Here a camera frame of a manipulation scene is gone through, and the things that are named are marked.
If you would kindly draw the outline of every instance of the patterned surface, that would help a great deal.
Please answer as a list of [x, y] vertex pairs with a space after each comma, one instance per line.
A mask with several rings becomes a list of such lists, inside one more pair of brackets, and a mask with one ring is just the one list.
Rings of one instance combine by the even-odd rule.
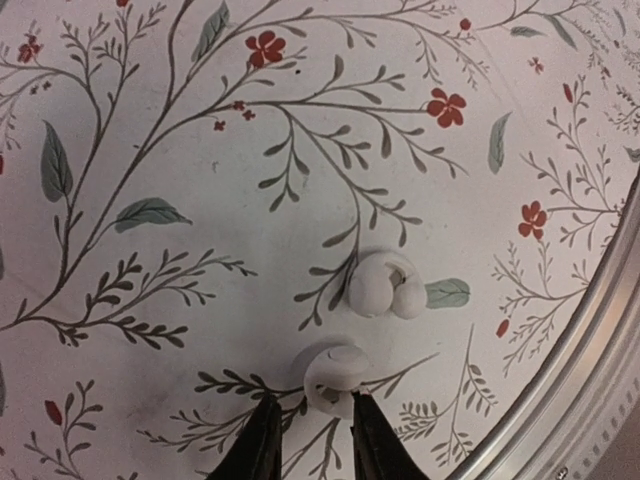
[[[640, 162], [631, 0], [0, 9], [6, 478], [197, 478], [267, 391], [285, 476], [352, 478], [295, 368], [331, 335], [445, 478], [566, 325]], [[345, 309], [379, 246], [423, 318]]]

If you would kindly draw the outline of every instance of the black clamp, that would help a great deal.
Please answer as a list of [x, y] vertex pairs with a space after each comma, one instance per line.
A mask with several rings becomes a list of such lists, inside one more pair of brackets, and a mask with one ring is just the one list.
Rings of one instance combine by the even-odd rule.
[[[362, 393], [353, 397], [356, 480], [429, 480], [373, 397]], [[258, 404], [222, 463], [206, 480], [282, 480], [282, 408], [273, 395]]]

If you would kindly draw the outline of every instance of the sprig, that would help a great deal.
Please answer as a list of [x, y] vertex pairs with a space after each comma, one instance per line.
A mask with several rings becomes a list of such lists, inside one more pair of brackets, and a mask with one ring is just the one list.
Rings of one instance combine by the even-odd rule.
[[424, 78], [432, 78], [435, 83], [441, 83], [440, 73], [435, 66], [438, 61], [436, 49], [431, 43], [437, 43], [442, 47], [452, 51], [456, 63], [461, 65], [462, 73], [467, 75], [467, 82], [475, 89], [478, 87], [478, 77], [487, 79], [489, 67], [481, 60], [474, 60], [465, 48], [476, 41], [476, 38], [469, 32], [453, 33], [450, 29], [438, 30], [428, 26], [425, 19], [441, 21], [455, 14], [454, 6], [439, 6], [434, 0], [415, 2], [409, 5], [403, 2], [400, 8], [388, 9], [384, 12], [371, 14], [342, 14], [326, 15], [315, 13], [312, 7], [305, 9], [302, 13], [284, 19], [262, 22], [254, 28], [275, 27], [286, 28], [298, 36], [306, 36], [306, 31], [300, 29], [298, 25], [310, 21], [322, 21], [339, 27], [344, 33], [346, 45], [349, 49], [356, 46], [357, 41], [363, 42], [370, 48], [375, 48], [378, 42], [378, 34], [369, 25], [372, 22], [381, 22], [387, 25], [395, 25], [399, 28], [407, 28], [418, 37], [416, 46], [422, 52], [416, 62], [425, 61], [426, 71]]
[[564, 205], [552, 206], [547, 211], [554, 214], [569, 213], [572, 224], [561, 225], [561, 242], [573, 247], [578, 235], [586, 233], [587, 248], [594, 245], [594, 233], [600, 220], [609, 214], [617, 214], [619, 208], [610, 206], [607, 198], [607, 186], [611, 182], [608, 166], [611, 158], [607, 153], [606, 144], [598, 147], [598, 157], [590, 160], [580, 141], [580, 129], [587, 123], [582, 111], [589, 108], [586, 101], [590, 92], [585, 88], [585, 77], [580, 75], [574, 82], [573, 88], [565, 85], [565, 96], [571, 103], [572, 110], [569, 121], [563, 126], [557, 107], [552, 110], [552, 118], [547, 120], [556, 131], [556, 139], [564, 142], [565, 149], [578, 156], [573, 169], [561, 172], [556, 162], [549, 157], [547, 165], [535, 160], [532, 152], [528, 156], [521, 155], [522, 160], [538, 172], [538, 179], [552, 182], [550, 194], [564, 199]]
[[[111, 39], [105, 40], [101, 45], [94, 46], [92, 50], [96, 53], [97, 58], [110, 58], [121, 67], [126, 68], [131, 46], [136, 41], [145, 38], [149, 34], [150, 30], [160, 23], [159, 17], [166, 8], [166, 5], [161, 3], [149, 8], [146, 15], [142, 13], [138, 17], [136, 27], [133, 29], [130, 29], [133, 4], [129, 5], [124, 10], [118, 11], [113, 23], [119, 32], [119, 37], [112, 36]], [[125, 79], [133, 75], [139, 67], [140, 64], [135, 64], [131, 67], [125, 76]]]
[[526, 308], [530, 302], [536, 303], [536, 312], [544, 312], [544, 307], [541, 304], [548, 305], [546, 312], [528, 315], [513, 330], [509, 343], [516, 344], [517, 347], [504, 357], [503, 373], [505, 377], [509, 374], [514, 363], [520, 363], [523, 360], [526, 352], [529, 352], [528, 358], [540, 353], [542, 346], [551, 339], [551, 334], [555, 328], [554, 319], [558, 311], [570, 300], [584, 293], [589, 284], [585, 278], [586, 262], [582, 267], [583, 273], [579, 272], [574, 264], [574, 273], [571, 278], [579, 280], [580, 286], [566, 294], [553, 293], [550, 285], [553, 278], [551, 272], [553, 257], [550, 255], [549, 250], [549, 243], [539, 243], [537, 253], [540, 260], [537, 270], [540, 286], [533, 285], [525, 277], [524, 267], [521, 266], [522, 262], [518, 257], [518, 250], [513, 242], [509, 242], [509, 260], [506, 264], [498, 257], [495, 257], [497, 265], [492, 276], [498, 281], [507, 280], [515, 289], [514, 294], [509, 294], [505, 297], [504, 303], [500, 306], [502, 312], [513, 319], [516, 312], [521, 308]]
[[[334, 73], [334, 77], [339, 78], [341, 75], [340, 66], [338, 65], [336, 68], [337, 68], [336, 72], [338, 74], [336, 75]], [[322, 141], [324, 140], [324, 141], [335, 143], [336, 142], [335, 137], [341, 136], [337, 134], [343, 134], [343, 132], [345, 132], [344, 134], [346, 134], [346, 130], [349, 130], [348, 128], [341, 127], [336, 132], [331, 134], [321, 134], [318, 132], [314, 132], [311, 129], [309, 129], [305, 124], [303, 124], [299, 118], [294, 116], [294, 114], [284, 106], [282, 105], [273, 105], [273, 106], [278, 108], [287, 118], [289, 122], [290, 132], [294, 131], [295, 129], [302, 131], [302, 133], [309, 140], [311, 140], [311, 142], [314, 144], [318, 152], [322, 155], [324, 160], [335, 170], [338, 177], [346, 184], [347, 188], [349, 188], [354, 201], [354, 207], [356, 210], [355, 222], [346, 230], [343, 230], [342, 232], [336, 235], [333, 235], [332, 237], [325, 240], [322, 244], [324, 248], [331, 248], [345, 242], [349, 238], [352, 238], [353, 243], [352, 243], [350, 253], [347, 255], [347, 257], [343, 261], [340, 262], [337, 268], [328, 269], [324, 267], [311, 267], [309, 269], [309, 273], [311, 275], [328, 277], [327, 280], [324, 281], [316, 289], [297, 294], [294, 297], [294, 301], [296, 302], [305, 302], [311, 299], [314, 300], [311, 313], [302, 321], [302, 323], [298, 328], [299, 330], [303, 330], [310, 324], [312, 320], [316, 325], [322, 324], [322, 316], [320, 314], [320, 301], [325, 291], [327, 291], [327, 289], [331, 285], [337, 284], [338, 287], [335, 293], [333, 294], [331, 300], [329, 301], [329, 304], [328, 304], [329, 311], [334, 310], [344, 296], [347, 282], [349, 280], [349, 276], [351, 274], [352, 269], [355, 267], [358, 261], [360, 235], [362, 230], [362, 213], [361, 213], [361, 207], [360, 207], [360, 202], [362, 200], [366, 201], [372, 209], [371, 218], [369, 220], [370, 229], [373, 230], [377, 225], [378, 212], [385, 213], [387, 214], [387, 216], [395, 218], [398, 221], [398, 223], [400, 224], [400, 236], [398, 239], [398, 244], [400, 247], [404, 246], [407, 241], [406, 225], [407, 224], [419, 225], [422, 223], [422, 220], [420, 218], [407, 216], [401, 213], [401, 210], [406, 205], [406, 201], [404, 200], [401, 200], [393, 207], [385, 205], [380, 200], [378, 200], [378, 197], [384, 197], [388, 195], [389, 194], [388, 190], [384, 188], [361, 187], [360, 185], [356, 184], [353, 180], [351, 180], [351, 178], [336, 163], [336, 161], [329, 154], [326, 147], [323, 145]], [[293, 133], [290, 133], [288, 138], [293, 138], [293, 135], [294, 135]], [[281, 148], [284, 148], [284, 145], [288, 141], [289, 141], [288, 139], [285, 139], [284, 144], [278, 144], [277, 145], [278, 151]], [[384, 143], [385, 143], [385, 140], [383, 140], [383, 147], [382, 147], [383, 151], [386, 148], [384, 146]]]
[[637, 135], [638, 131], [640, 131], [640, 104], [635, 101], [633, 95], [623, 86], [616, 85], [616, 95], [626, 104], [626, 109], [615, 104], [613, 106], [615, 110], [613, 115], [605, 112], [607, 119], [616, 129]]
[[64, 404], [64, 415], [60, 413], [54, 402], [49, 402], [48, 413], [55, 425], [60, 426], [62, 447], [56, 448], [53, 454], [47, 453], [39, 444], [35, 431], [31, 432], [30, 443], [25, 443], [24, 448], [40, 456], [40, 463], [52, 463], [54, 473], [62, 477], [71, 477], [76, 480], [84, 480], [76, 466], [76, 456], [78, 453], [88, 450], [92, 444], [88, 441], [73, 442], [71, 433], [76, 430], [93, 432], [96, 425], [86, 419], [87, 415], [100, 413], [103, 410], [100, 404], [87, 404], [87, 394], [93, 388], [95, 382], [90, 380], [86, 385], [76, 382], [79, 393], [79, 407], [77, 413], [73, 413], [73, 406], [76, 404], [76, 396], [73, 392], [67, 395]]
[[62, 25], [65, 32], [60, 35], [60, 38], [67, 42], [65, 47], [72, 52], [69, 57], [80, 64], [85, 75], [85, 81], [89, 82], [93, 74], [102, 68], [102, 63], [98, 63], [95, 66], [91, 65], [91, 49], [95, 42], [107, 33], [110, 23], [104, 21], [102, 13], [99, 14], [96, 25], [87, 29], [86, 40], [82, 39], [80, 29], [72, 23], [63, 20]]
[[[429, 355], [422, 358], [395, 374], [365, 382], [364, 386], [369, 388], [372, 393], [384, 390], [385, 398], [387, 398], [393, 393], [399, 382], [411, 371], [428, 362], [436, 355], [437, 354]], [[210, 395], [211, 391], [215, 390], [220, 395], [233, 394], [239, 397], [248, 396], [254, 402], [260, 401], [267, 393], [274, 395], [281, 404], [289, 403], [291, 405], [283, 408], [283, 431], [287, 431], [297, 418], [307, 413], [308, 407], [304, 397], [303, 387], [287, 390], [276, 389], [270, 387], [264, 379], [257, 374], [243, 376], [230, 369], [223, 370], [222, 376], [223, 378], [220, 378], [210, 373], [199, 372], [198, 377], [202, 383], [196, 386], [196, 392]], [[179, 438], [172, 439], [163, 435], [154, 435], [148, 430], [139, 430], [138, 433], [147, 438], [151, 443], [167, 448], [174, 448], [178, 452], [184, 452], [189, 447], [198, 446], [201, 452], [217, 449], [217, 451], [222, 454], [230, 439], [236, 437], [241, 432], [254, 409], [255, 405], [225, 421], [209, 421], [196, 409], [191, 413], [180, 410], [177, 415], [170, 417], [171, 420], [185, 426], [185, 431]], [[318, 479], [325, 480], [327, 479], [332, 464], [337, 469], [340, 469], [342, 464], [341, 459], [333, 446], [339, 424], [339, 419], [331, 420], [324, 428], [316, 433], [308, 443], [301, 447], [300, 450], [285, 460], [283, 462], [283, 478], [288, 477], [300, 461], [306, 458], [313, 447], [319, 442], [324, 442], [325, 455], [322, 460], [312, 468], [312, 473], [309, 473], [309, 475], [318, 475]]]
[[[227, 256], [212, 257], [213, 253], [214, 250], [209, 249], [197, 261], [191, 265], [185, 265], [184, 260], [189, 257], [188, 252], [171, 255], [169, 250], [165, 250], [158, 269], [154, 273], [146, 272], [137, 288], [130, 277], [139, 275], [144, 269], [137, 263], [137, 253], [134, 253], [126, 262], [124, 260], [118, 262], [117, 271], [113, 277], [108, 272], [102, 275], [96, 293], [85, 297], [87, 312], [77, 322], [65, 322], [50, 316], [34, 314], [33, 309], [27, 311], [25, 299], [10, 326], [29, 321], [45, 322], [56, 329], [62, 344], [68, 343], [77, 347], [80, 341], [89, 338], [88, 329], [98, 325], [110, 325], [119, 329], [133, 344], [142, 340], [150, 347], [160, 349], [158, 340], [163, 340], [182, 348], [184, 342], [180, 336], [188, 331], [188, 327], [179, 326], [170, 329], [166, 325], [150, 325], [138, 321], [129, 311], [163, 291], [177, 292], [188, 306], [191, 305], [191, 298], [197, 298], [202, 305], [205, 305], [209, 299], [215, 298], [215, 294], [197, 290], [199, 280], [194, 279], [204, 275], [211, 265], [220, 265], [228, 271], [237, 271], [245, 277], [257, 275], [244, 266], [244, 261], [232, 260]], [[123, 294], [127, 293], [131, 296], [125, 299]], [[97, 305], [109, 305], [112, 310], [101, 317], [92, 318]]]
[[472, 325], [458, 389], [449, 404], [440, 408], [434, 401], [404, 403], [400, 412], [402, 425], [395, 428], [396, 434], [402, 441], [418, 440], [431, 435], [444, 421], [444, 418], [450, 417], [448, 439], [431, 448], [431, 453], [435, 455], [438, 467], [449, 465], [451, 462], [460, 462], [469, 456], [473, 449], [473, 441], [469, 438], [469, 434], [458, 430], [456, 426], [461, 403], [464, 401], [467, 410], [475, 406], [476, 413], [480, 413], [484, 409], [485, 417], [498, 404], [495, 394], [487, 386], [487, 381], [482, 376], [482, 370], [477, 364], [471, 362], [473, 328]]

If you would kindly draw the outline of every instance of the green leaf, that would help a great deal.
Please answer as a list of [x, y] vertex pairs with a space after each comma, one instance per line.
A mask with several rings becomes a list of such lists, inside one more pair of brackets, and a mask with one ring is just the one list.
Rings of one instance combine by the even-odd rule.
[[504, 131], [511, 112], [500, 117], [491, 127], [489, 138], [489, 169], [497, 174], [504, 163]]
[[560, 20], [558, 20], [553, 15], [543, 15], [543, 16], [549, 21], [551, 25], [553, 25], [553, 28], [556, 29], [556, 32], [558, 32], [558, 35], [560, 35], [560, 38], [562, 38], [567, 43], [567, 45], [569, 45], [571, 48], [575, 50], [578, 49], [578, 47], [576, 46], [576, 42], [573, 41], [573, 38], [571, 38], [571, 35], [569, 35], [569, 32], [567, 32], [564, 26], [560, 23]]
[[202, 33], [200, 34], [200, 41], [198, 46], [191, 55], [191, 61], [194, 63], [204, 57], [209, 50], [213, 48], [213, 45], [218, 41], [222, 31], [229, 24], [229, 7], [226, 0], [223, 0], [218, 10], [209, 17], [202, 27]]
[[132, 203], [122, 210], [115, 221], [116, 232], [122, 233], [145, 223], [169, 225], [171, 223], [193, 222], [181, 215], [166, 200], [161, 198], [145, 198]]
[[2, 365], [0, 365], [0, 417], [4, 413], [4, 402], [7, 398], [7, 392], [4, 385], [4, 377], [2, 376]]
[[513, 27], [511, 29], [511, 36], [512, 37], [527, 37], [527, 38], [531, 38], [531, 37], [536, 37], [538, 35], [544, 35], [544, 33], [539, 32], [538, 30], [534, 30], [533, 28], [529, 28], [529, 27]]
[[624, 147], [624, 149], [627, 151], [627, 155], [629, 155], [629, 159], [633, 163], [640, 162], [640, 148], [636, 148], [634, 150], [633, 148]]
[[427, 283], [427, 308], [457, 308], [469, 302], [471, 290], [466, 282], [457, 278], [447, 278]]
[[44, 196], [52, 203], [71, 193], [73, 177], [67, 162], [67, 153], [55, 129], [47, 121], [47, 138], [42, 147], [40, 173]]

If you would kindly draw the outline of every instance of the white plastic hook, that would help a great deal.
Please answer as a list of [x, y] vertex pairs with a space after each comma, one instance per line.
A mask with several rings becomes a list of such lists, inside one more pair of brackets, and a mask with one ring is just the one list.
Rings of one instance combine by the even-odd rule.
[[[333, 417], [353, 418], [351, 392], [364, 381], [370, 367], [367, 355], [355, 345], [340, 345], [322, 351], [304, 375], [304, 393], [309, 406]], [[333, 390], [336, 400], [325, 398], [318, 387]]]
[[427, 291], [411, 262], [395, 252], [376, 252], [364, 258], [349, 281], [349, 306], [363, 317], [391, 310], [406, 320], [427, 306]]

